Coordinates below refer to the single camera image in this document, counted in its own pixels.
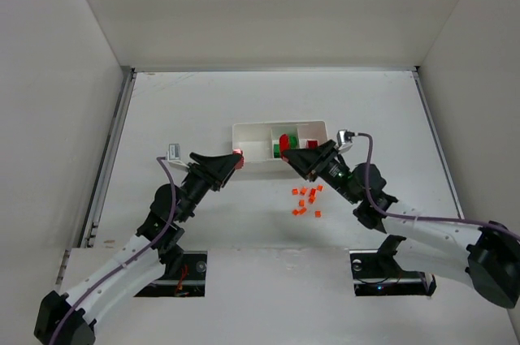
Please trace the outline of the green lego brick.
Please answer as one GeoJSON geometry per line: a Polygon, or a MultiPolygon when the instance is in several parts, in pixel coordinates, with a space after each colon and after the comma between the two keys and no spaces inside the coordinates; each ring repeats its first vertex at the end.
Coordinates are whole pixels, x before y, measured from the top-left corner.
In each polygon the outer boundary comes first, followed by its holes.
{"type": "Polygon", "coordinates": [[[296,135],[288,135],[288,142],[290,149],[297,149],[299,146],[299,140],[296,135]]]}

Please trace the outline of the red lego brick pile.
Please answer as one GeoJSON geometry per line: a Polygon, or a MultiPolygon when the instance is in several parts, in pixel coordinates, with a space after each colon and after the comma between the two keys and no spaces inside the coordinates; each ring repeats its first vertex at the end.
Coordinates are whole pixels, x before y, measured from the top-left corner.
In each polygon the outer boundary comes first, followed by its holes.
{"type": "Polygon", "coordinates": [[[290,149],[290,139],[288,134],[283,134],[279,138],[279,155],[284,157],[284,152],[290,149]]]}

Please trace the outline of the white three-compartment container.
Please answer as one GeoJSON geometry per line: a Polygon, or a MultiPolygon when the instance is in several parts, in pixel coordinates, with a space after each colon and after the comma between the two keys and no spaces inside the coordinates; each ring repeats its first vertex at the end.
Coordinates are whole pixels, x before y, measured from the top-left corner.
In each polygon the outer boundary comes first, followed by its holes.
{"type": "Polygon", "coordinates": [[[239,149],[244,156],[242,170],[247,173],[295,174],[295,171],[282,161],[273,158],[273,144],[279,143],[283,134],[296,135],[298,149],[306,149],[307,140],[316,140],[318,145],[328,140],[324,121],[296,121],[272,123],[236,123],[232,127],[232,149],[239,149]]]}

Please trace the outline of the red rounded lego brick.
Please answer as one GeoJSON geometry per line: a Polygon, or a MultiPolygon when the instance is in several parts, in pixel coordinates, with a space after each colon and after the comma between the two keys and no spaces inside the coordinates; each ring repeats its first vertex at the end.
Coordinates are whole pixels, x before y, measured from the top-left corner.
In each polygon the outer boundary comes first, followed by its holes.
{"type": "Polygon", "coordinates": [[[306,143],[305,143],[305,147],[307,149],[315,149],[318,146],[319,146],[319,143],[316,140],[307,140],[306,143]]]}

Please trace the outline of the green lego plate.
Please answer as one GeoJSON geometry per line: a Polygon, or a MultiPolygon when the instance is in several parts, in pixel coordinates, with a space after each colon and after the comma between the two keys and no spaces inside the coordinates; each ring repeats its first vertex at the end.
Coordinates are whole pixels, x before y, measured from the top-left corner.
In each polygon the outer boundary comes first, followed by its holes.
{"type": "Polygon", "coordinates": [[[280,152],[280,144],[274,143],[273,144],[273,158],[280,158],[281,152],[280,152]]]}

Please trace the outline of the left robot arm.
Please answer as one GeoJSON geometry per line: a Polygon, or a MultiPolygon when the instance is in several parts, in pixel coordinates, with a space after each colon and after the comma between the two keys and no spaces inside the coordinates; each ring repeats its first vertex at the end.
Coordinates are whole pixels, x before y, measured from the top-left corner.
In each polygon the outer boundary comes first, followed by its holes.
{"type": "Polygon", "coordinates": [[[176,185],[166,173],[168,182],[155,192],[146,219],[110,260],[63,294],[51,291],[42,299],[33,332],[40,343],[95,343],[102,321],[123,302],[181,267],[180,224],[194,215],[209,191],[225,186],[243,159],[239,153],[190,157],[182,183],[176,185]]]}

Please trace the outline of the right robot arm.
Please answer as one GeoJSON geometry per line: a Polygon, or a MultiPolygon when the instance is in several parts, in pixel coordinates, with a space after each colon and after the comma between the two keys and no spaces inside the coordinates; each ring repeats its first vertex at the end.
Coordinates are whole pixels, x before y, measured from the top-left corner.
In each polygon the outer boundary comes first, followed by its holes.
{"type": "Polygon", "coordinates": [[[285,149],[282,158],[305,180],[322,179],[355,206],[354,217],[385,240],[369,260],[355,256],[353,276],[367,285],[400,274],[441,276],[465,284],[488,302],[512,309],[519,301],[519,238],[498,222],[421,215],[384,191],[366,161],[349,168],[333,140],[313,149],[285,149]]]}

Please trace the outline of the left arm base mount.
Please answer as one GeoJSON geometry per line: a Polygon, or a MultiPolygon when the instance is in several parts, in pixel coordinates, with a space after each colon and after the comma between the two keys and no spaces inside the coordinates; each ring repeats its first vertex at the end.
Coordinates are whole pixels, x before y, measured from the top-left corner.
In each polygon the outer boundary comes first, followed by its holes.
{"type": "Polygon", "coordinates": [[[207,251],[187,251],[175,272],[165,274],[144,287],[136,298],[195,298],[206,293],[207,251]]]}

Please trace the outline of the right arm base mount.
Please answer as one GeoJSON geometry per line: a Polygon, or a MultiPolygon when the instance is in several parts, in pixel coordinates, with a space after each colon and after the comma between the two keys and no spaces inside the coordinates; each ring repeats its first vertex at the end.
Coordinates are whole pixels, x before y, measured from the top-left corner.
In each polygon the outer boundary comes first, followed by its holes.
{"type": "Polygon", "coordinates": [[[354,295],[362,296],[426,296],[436,290],[432,274],[403,270],[395,260],[404,237],[390,235],[374,250],[351,250],[350,268],[354,295]]]}

